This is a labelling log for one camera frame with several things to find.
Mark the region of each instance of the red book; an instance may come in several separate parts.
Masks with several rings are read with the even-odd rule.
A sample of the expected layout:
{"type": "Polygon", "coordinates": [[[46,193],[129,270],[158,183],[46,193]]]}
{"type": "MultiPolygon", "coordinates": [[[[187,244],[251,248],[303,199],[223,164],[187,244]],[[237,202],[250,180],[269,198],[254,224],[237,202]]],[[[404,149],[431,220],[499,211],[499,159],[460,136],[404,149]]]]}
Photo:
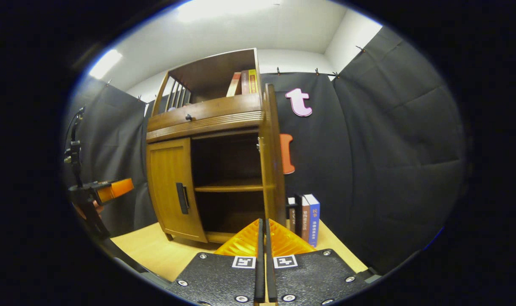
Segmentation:
{"type": "Polygon", "coordinates": [[[310,220],[310,205],[307,199],[303,196],[301,198],[301,238],[309,242],[309,220],[310,220]]]}
{"type": "Polygon", "coordinates": [[[235,72],[229,84],[226,97],[233,97],[241,94],[241,72],[235,72]]]}

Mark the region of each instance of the blue book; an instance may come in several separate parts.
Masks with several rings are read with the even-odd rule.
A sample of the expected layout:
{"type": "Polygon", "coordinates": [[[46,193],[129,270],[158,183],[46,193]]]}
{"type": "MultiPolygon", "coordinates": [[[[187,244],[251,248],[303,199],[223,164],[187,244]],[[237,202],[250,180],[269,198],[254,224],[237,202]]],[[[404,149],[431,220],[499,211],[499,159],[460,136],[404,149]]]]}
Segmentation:
{"type": "Polygon", "coordinates": [[[305,194],[304,197],[310,206],[309,244],[316,248],[318,226],[320,225],[320,202],[312,194],[305,194]]]}

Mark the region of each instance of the black curtain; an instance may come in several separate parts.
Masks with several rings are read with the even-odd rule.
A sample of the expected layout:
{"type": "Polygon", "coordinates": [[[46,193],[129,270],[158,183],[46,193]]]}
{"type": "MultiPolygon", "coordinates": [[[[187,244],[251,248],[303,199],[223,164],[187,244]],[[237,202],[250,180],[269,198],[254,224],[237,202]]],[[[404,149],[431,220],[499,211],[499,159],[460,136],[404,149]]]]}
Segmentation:
{"type": "Polygon", "coordinates": [[[345,231],[351,214],[352,160],[347,124],[337,94],[326,75],[315,73],[262,74],[262,87],[275,87],[280,132],[290,134],[291,163],[295,172],[285,175],[287,196],[312,193],[320,201],[320,219],[336,234],[345,231]],[[300,88],[312,108],[297,116],[286,93],[300,88]]]}
{"type": "MultiPolygon", "coordinates": [[[[131,178],[134,190],[108,202],[101,213],[112,237],[157,222],[150,199],[145,159],[147,120],[152,110],[137,98],[95,78],[76,87],[68,106],[65,127],[86,106],[76,139],[81,141],[83,182],[131,178]]],[[[62,135],[68,147],[70,132],[62,135]]],[[[76,184],[70,165],[62,164],[66,186],[76,184]]]]}
{"type": "Polygon", "coordinates": [[[456,102],[426,58],[383,27],[333,80],[352,153],[342,240],[381,273],[424,248],[456,203],[465,144],[456,102]]]}

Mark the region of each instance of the ceiling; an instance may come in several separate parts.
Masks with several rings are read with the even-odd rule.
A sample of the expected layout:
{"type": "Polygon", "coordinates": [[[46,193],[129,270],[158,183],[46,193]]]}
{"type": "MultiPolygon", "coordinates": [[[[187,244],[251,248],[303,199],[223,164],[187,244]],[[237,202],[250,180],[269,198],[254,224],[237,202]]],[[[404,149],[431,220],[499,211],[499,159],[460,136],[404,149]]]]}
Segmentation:
{"type": "Polygon", "coordinates": [[[169,68],[253,47],[323,54],[346,12],[328,0],[194,0],[124,37],[102,80],[127,91],[169,68]]]}

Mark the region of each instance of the cabinet door handle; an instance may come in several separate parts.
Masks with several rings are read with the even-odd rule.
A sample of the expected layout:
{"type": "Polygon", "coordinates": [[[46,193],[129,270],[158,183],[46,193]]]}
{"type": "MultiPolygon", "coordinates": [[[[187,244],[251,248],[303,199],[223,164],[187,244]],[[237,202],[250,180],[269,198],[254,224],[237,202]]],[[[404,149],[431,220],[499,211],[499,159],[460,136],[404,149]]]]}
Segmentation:
{"type": "Polygon", "coordinates": [[[188,194],[186,193],[186,186],[182,185],[182,183],[176,183],[177,185],[177,193],[178,193],[178,203],[180,204],[180,210],[183,215],[188,214],[188,194]]]}

